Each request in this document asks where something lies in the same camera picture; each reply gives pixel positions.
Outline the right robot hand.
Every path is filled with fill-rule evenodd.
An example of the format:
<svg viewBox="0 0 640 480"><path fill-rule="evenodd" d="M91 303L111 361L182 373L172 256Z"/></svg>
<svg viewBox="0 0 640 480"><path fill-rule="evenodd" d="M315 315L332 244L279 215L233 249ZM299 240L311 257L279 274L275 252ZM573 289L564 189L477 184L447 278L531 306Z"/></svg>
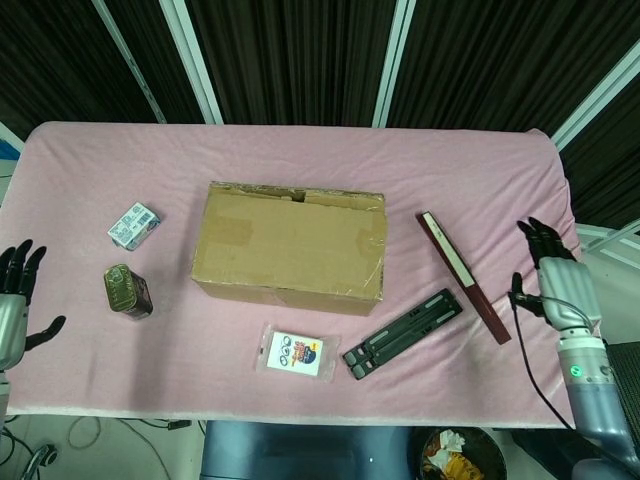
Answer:
<svg viewBox="0 0 640 480"><path fill-rule="evenodd" d="M516 272L509 291L511 306L543 318L558 332L585 329L593 333L602 314L588 267L576 259L552 227L534 217L516 225L527 241L539 292L525 292L522 275Z"/></svg>

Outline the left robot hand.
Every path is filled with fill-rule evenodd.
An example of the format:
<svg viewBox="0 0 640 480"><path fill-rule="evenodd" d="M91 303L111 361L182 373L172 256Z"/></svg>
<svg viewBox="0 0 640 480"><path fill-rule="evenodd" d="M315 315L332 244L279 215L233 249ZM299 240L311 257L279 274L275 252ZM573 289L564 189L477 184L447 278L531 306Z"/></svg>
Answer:
<svg viewBox="0 0 640 480"><path fill-rule="evenodd" d="M47 248L30 255L32 239L10 246L1 254L1 372L15 367L26 352L51 341L66 323L59 315L44 330L28 334L28 317L39 266Z"/></svg>

